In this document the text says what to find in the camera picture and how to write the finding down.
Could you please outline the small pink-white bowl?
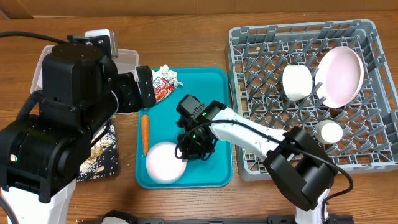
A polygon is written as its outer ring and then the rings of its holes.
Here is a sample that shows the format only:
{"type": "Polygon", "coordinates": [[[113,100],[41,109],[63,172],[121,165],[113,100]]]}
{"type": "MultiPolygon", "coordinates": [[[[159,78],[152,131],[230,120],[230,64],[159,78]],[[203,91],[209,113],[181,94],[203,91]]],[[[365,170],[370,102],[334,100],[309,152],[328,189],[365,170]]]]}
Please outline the small pink-white bowl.
{"type": "Polygon", "coordinates": [[[175,155],[176,144],[159,142],[153,145],[146,155],[146,169],[149,177],[158,184],[171,184],[184,174],[187,168],[186,160],[175,155]]]}

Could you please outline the white bowl with rice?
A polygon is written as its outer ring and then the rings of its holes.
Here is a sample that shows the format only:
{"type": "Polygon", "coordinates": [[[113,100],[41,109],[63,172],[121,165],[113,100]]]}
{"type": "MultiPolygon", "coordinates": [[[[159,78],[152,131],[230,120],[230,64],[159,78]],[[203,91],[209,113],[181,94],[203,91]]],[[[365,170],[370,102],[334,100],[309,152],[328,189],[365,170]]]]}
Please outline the white bowl with rice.
{"type": "Polygon", "coordinates": [[[282,73],[282,89],[291,101],[308,97],[312,92],[312,76],[305,65],[288,65],[282,73]]]}

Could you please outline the white paper cup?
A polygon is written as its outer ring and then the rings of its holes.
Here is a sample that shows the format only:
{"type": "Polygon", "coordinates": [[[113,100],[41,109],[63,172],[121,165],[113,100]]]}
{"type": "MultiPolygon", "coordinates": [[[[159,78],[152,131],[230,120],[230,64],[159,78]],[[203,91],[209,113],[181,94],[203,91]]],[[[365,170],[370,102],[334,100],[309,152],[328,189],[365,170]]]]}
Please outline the white paper cup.
{"type": "Polygon", "coordinates": [[[343,137],[343,130],[338,123],[324,120],[315,126],[315,137],[322,144],[334,144],[343,137]]]}

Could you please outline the large white plate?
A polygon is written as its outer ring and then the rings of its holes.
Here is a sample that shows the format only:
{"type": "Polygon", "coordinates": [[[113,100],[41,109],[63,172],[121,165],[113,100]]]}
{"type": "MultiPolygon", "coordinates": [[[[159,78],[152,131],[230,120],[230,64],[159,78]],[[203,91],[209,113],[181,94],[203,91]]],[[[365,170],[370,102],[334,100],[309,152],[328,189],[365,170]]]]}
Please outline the large white plate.
{"type": "Polygon", "coordinates": [[[321,59],[315,74],[319,99],[329,108],[350,103],[359,93],[364,80],[364,65],[359,55],[349,47],[335,47],[321,59]]]}

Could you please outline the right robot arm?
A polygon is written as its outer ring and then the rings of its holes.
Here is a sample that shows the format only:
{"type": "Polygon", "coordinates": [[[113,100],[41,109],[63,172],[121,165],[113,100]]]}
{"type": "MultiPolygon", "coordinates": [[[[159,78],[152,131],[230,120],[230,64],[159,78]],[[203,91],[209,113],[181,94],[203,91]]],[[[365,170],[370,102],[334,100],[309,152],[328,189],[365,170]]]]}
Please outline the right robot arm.
{"type": "Polygon", "coordinates": [[[332,160],[299,126],[290,131],[273,129],[243,118],[219,101],[202,104],[192,95],[177,105],[175,157],[206,161],[218,141],[230,142],[254,154],[282,195],[296,207],[296,223],[326,223],[325,199],[338,171],[332,160]]]}

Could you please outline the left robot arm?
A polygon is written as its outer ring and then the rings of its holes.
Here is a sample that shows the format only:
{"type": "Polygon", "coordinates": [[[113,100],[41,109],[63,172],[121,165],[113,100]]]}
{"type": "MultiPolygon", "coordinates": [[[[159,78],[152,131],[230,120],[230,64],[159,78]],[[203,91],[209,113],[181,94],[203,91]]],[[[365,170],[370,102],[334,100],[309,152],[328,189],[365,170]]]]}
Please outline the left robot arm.
{"type": "Polygon", "coordinates": [[[116,114],[156,103],[152,70],[119,73],[111,34],[54,39],[42,88],[1,131],[1,207],[9,223],[65,223],[80,167],[116,114]]]}

